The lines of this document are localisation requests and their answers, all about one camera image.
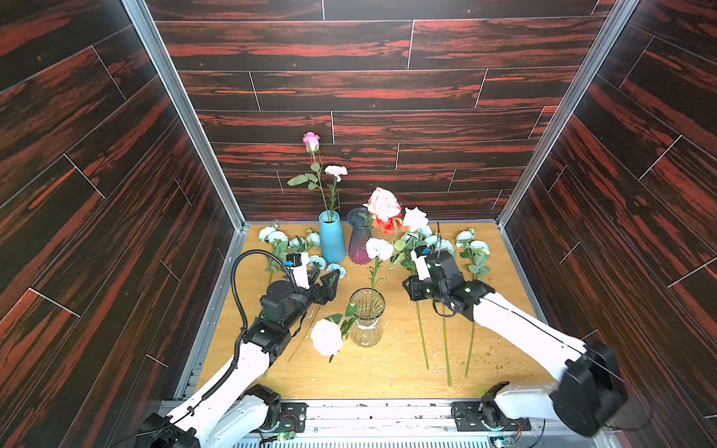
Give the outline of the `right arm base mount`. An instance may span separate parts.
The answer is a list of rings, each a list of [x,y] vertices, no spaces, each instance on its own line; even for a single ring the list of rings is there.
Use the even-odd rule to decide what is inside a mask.
[[[498,407],[497,394],[509,384],[509,382],[496,384],[478,401],[454,401],[451,404],[451,416],[457,425],[457,430],[463,432],[531,430],[530,421],[525,418],[509,418]]]

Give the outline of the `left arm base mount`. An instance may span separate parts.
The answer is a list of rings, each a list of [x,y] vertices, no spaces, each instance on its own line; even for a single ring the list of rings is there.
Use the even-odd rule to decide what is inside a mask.
[[[252,386],[246,397],[258,398],[268,406],[263,424],[258,431],[272,433],[303,433],[306,426],[308,404],[301,401],[283,401],[271,388],[263,385]]]

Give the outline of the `blue pink flower spray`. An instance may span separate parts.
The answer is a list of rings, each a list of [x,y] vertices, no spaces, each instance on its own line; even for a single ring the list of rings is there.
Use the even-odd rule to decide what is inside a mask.
[[[453,244],[440,235],[440,233],[431,235],[427,239],[427,245],[430,248],[437,249],[438,251],[447,251],[450,255],[455,256],[455,248]],[[447,323],[446,318],[447,315],[441,315],[442,317],[442,325],[443,325],[443,342],[444,342],[444,355],[446,356],[446,381],[447,385],[451,388],[453,386],[452,381],[452,374],[451,374],[451,361],[449,356],[449,350],[448,350],[448,342],[447,342]]]

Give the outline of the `teal ceramic vase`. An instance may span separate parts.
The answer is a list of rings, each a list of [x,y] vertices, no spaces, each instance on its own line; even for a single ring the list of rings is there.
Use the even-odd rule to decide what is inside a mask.
[[[322,256],[328,263],[340,263],[345,259],[345,237],[337,212],[324,211],[319,215],[319,237]]]

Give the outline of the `clear ribbed glass vase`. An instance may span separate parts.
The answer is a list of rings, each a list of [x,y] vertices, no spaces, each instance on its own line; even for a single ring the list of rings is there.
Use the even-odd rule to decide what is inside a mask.
[[[349,303],[356,306],[356,322],[350,331],[351,340],[363,348],[377,345],[382,336],[381,317],[386,310],[383,295],[375,289],[365,287],[355,291]]]

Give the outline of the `small blue flower sprig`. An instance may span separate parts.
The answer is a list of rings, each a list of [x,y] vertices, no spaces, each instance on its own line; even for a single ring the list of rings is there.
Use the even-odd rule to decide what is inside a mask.
[[[309,252],[320,246],[319,233],[314,229],[307,229],[305,237],[289,238],[283,231],[280,231],[277,224],[261,229],[259,239],[272,246],[273,255],[280,261],[285,261],[288,254]]]

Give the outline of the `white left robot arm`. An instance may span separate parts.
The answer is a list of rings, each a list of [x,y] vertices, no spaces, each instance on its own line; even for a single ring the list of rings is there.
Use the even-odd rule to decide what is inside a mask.
[[[257,385],[282,355],[314,304],[337,295],[341,274],[294,268],[267,287],[261,311],[241,330],[235,353],[190,399],[166,416],[151,414],[140,426],[136,447],[230,447],[252,431],[269,431],[279,419],[280,395]]]

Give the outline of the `pink carnation flower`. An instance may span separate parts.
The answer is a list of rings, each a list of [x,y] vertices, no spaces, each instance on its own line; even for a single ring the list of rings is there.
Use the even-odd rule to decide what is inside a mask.
[[[339,220],[338,202],[340,190],[338,184],[342,181],[342,177],[347,175],[347,168],[343,165],[328,165],[324,169],[324,173],[332,177],[332,181],[329,184],[329,220]]]

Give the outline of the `tall white pink bouquet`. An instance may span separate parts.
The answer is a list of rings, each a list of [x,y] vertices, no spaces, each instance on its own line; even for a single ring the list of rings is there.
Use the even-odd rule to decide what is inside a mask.
[[[481,280],[490,272],[487,267],[487,261],[490,257],[489,246],[485,241],[476,239],[476,230],[474,228],[469,228],[459,233],[456,237],[456,246],[460,250],[459,255],[463,259],[470,261],[468,269],[473,280]]]

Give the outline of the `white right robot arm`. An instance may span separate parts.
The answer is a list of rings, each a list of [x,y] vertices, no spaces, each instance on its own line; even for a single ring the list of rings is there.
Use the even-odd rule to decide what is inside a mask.
[[[414,249],[416,274],[403,281],[413,302],[442,304],[451,315],[502,336],[537,361],[552,385],[498,383],[479,401],[479,422],[489,430],[508,429],[512,421],[537,418],[561,421],[574,433],[595,435],[627,402],[614,351],[589,345],[520,310],[480,280],[465,280],[448,252]]]

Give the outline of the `blue pink glass vase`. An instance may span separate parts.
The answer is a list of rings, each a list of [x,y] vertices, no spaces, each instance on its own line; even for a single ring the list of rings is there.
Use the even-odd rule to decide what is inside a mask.
[[[366,250],[366,243],[372,237],[373,215],[365,206],[362,206],[351,210],[347,220],[352,227],[348,248],[349,259],[355,264],[366,265],[371,261]]]

